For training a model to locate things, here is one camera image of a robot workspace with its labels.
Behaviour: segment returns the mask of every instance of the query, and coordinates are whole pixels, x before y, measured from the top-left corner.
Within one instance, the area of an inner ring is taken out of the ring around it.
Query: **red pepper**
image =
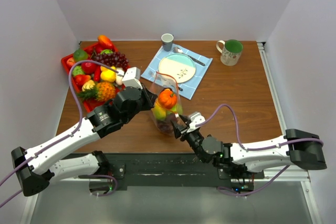
[[[84,83],[91,80],[91,76],[86,76],[85,74],[78,74],[75,76],[75,83],[78,86],[83,86]]]
[[[98,41],[99,41],[99,44],[104,49],[113,49],[112,41],[108,37],[106,37],[105,35],[99,35],[98,36]]]
[[[100,67],[98,66],[96,70],[94,71],[94,76],[93,76],[94,81],[100,80],[100,73],[101,73],[101,70],[100,70]]]
[[[100,54],[100,52],[102,52],[103,50],[104,48],[100,44],[96,45],[95,51],[97,54]]]

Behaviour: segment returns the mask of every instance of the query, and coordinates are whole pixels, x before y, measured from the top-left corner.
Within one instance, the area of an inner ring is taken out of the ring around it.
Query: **small pumpkin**
[[[177,96],[171,89],[164,89],[158,96],[159,104],[170,110],[177,103]]]

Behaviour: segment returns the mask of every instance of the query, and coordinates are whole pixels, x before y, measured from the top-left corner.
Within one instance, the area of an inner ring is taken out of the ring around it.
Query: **red apple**
[[[74,64],[75,64],[75,60],[73,59],[73,57],[71,57],[67,60],[67,66],[69,68],[71,68]]]
[[[90,47],[90,48],[86,49],[85,52],[88,53],[89,58],[90,58],[90,57],[91,57],[91,54],[93,53],[93,47]]]
[[[90,63],[90,62],[85,62],[85,63],[82,63],[82,70],[84,71],[84,73],[86,74],[92,74],[95,72],[96,68],[97,68],[97,65],[93,63]]]
[[[97,54],[100,54],[100,52],[102,52],[104,48],[100,44],[98,44],[96,45],[95,50]]]

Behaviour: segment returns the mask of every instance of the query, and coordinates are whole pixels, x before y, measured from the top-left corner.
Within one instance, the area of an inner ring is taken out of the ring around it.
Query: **wooden table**
[[[92,41],[81,43],[87,47]],[[225,66],[215,41],[176,41],[182,47],[198,54],[214,58],[192,100],[182,98],[184,114],[199,111],[205,118],[221,103],[235,110],[243,143],[268,140],[281,135],[280,125],[273,104],[263,63],[255,41],[243,41],[244,51],[237,65]],[[159,49],[160,41],[115,41],[116,47],[129,58],[131,66],[146,69]],[[151,82],[141,79],[149,87]],[[149,112],[136,115],[129,124],[117,132],[94,143],[83,146],[77,152],[191,152],[186,142],[160,133],[149,117]],[[75,101],[68,92],[57,134],[78,122]],[[236,142],[235,123],[231,112],[222,108],[214,119],[203,126],[204,136],[211,134],[224,143]]]

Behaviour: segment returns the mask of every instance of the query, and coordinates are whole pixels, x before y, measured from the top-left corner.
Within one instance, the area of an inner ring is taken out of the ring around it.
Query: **gray cup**
[[[162,47],[165,51],[172,50],[174,36],[172,34],[164,34],[161,36]]]

